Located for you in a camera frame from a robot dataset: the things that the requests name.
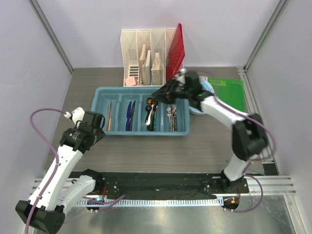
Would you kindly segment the gold spoon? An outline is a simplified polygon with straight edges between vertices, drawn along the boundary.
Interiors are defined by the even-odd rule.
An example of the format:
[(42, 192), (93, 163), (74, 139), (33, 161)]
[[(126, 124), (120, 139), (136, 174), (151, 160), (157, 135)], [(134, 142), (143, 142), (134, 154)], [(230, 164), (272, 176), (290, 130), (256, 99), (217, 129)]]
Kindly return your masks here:
[(151, 97), (149, 97), (149, 98), (147, 98), (147, 100), (146, 100), (146, 104), (147, 105), (152, 105), (153, 104), (153, 99), (151, 98)]

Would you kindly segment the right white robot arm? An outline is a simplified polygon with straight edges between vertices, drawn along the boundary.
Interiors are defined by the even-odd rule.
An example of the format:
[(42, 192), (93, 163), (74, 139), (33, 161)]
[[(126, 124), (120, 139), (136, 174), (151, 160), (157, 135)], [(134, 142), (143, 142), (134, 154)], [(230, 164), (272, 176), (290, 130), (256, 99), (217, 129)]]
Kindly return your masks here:
[(227, 193), (238, 187), (251, 161), (268, 146), (261, 116), (257, 113), (249, 115), (222, 102), (214, 92), (202, 86), (196, 71), (180, 70), (152, 96), (154, 100), (166, 104), (186, 99), (191, 107), (231, 129), (233, 156), (220, 174), (220, 187)]

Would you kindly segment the white ceramic spoon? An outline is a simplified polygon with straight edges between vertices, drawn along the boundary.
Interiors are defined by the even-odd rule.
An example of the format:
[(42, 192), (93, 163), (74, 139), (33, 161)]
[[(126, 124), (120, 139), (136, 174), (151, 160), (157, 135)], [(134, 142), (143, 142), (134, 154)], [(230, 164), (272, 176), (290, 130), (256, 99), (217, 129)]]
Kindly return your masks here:
[(154, 105), (152, 104), (151, 107), (152, 107), (152, 111), (151, 111), (151, 113), (150, 113), (149, 119), (148, 119), (147, 122), (145, 122), (145, 124), (146, 124), (147, 126), (149, 126), (149, 125), (151, 124), (151, 116), (152, 116), (152, 112), (153, 112), (153, 109), (154, 109)]

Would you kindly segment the patterned handle fork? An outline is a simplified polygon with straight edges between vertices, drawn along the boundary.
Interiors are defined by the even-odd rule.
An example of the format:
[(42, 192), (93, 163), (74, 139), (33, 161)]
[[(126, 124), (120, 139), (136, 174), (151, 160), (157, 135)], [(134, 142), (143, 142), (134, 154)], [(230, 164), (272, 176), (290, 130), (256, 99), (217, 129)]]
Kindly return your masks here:
[(176, 117), (176, 113), (173, 114), (173, 132), (177, 132), (177, 117)]

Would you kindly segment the black knife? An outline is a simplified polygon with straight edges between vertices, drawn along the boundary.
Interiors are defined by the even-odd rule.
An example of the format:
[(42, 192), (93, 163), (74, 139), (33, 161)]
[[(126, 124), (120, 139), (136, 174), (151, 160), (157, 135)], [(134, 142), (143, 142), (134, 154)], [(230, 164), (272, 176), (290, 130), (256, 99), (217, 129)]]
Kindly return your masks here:
[(132, 126), (133, 126), (133, 118), (134, 118), (134, 113), (135, 113), (135, 105), (136, 101), (133, 102), (132, 107), (131, 107), (131, 112), (130, 112), (130, 126), (129, 130), (132, 131)]

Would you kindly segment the blue plastic cutlery tray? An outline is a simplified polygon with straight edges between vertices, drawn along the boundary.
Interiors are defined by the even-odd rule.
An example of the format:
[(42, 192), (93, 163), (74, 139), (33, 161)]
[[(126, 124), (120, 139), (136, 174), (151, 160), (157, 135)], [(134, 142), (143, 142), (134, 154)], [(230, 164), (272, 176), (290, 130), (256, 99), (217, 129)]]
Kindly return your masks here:
[[(185, 99), (178, 99), (176, 105), (177, 132), (169, 131), (167, 105), (160, 103), (156, 110), (154, 131), (147, 130), (145, 110), (147, 98), (158, 90), (158, 86), (144, 87), (98, 87), (92, 102), (91, 111), (105, 117), (104, 132), (108, 136), (186, 136), (190, 132), (189, 104)], [(111, 130), (106, 131), (108, 106), (112, 101)], [(129, 102), (136, 101), (132, 131), (126, 131), (126, 113)]]

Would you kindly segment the black measuring spoon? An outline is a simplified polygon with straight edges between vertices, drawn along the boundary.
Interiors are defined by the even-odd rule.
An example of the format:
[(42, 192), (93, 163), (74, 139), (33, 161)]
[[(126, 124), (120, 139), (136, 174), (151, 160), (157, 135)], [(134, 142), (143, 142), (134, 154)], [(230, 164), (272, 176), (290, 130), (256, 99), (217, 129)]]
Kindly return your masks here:
[(152, 111), (151, 105), (147, 105), (146, 108), (145, 108), (145, 110), (147, 111), (147, 116), (146, 116), (145, 122), (147, 122), (148, 119), (149, 119), (150, 113), (151, 113), (151, 111)]

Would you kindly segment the purple handled utensil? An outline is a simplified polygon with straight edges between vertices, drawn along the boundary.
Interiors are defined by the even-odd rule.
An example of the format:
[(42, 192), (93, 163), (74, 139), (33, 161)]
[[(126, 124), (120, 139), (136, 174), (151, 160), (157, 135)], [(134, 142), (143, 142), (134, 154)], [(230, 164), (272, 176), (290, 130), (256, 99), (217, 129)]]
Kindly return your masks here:
[(126, 113), (126, 131), (130, 131), (130, 120), (131, 120), (131, 108), (132, 108), (132, 102), (130, 101), (128, 104), (128, 108), (127, 108), (127, 113)]

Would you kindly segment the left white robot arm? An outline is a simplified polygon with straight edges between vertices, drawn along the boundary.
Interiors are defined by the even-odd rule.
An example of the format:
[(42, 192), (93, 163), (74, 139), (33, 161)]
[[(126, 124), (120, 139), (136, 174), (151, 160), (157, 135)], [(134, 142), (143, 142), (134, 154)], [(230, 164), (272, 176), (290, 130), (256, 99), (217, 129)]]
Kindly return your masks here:
[(30, 227), (48, 234), (57, 233), (68, 212), (81, 198), (103, 191), (102, 174), (91, 169), (83, 171), (68, 189), (63, 190), (63, 187), (84, 153), (105, 136), (104, 116), (81, 107), (65, 112), (64, 116), (74, 127), (63, 132), (57, 149), (51, 148), (55, 158), (40, 185), (26, 201), (20, 200), (15, 207), (25, 223), (24, 233), (28, 233)]

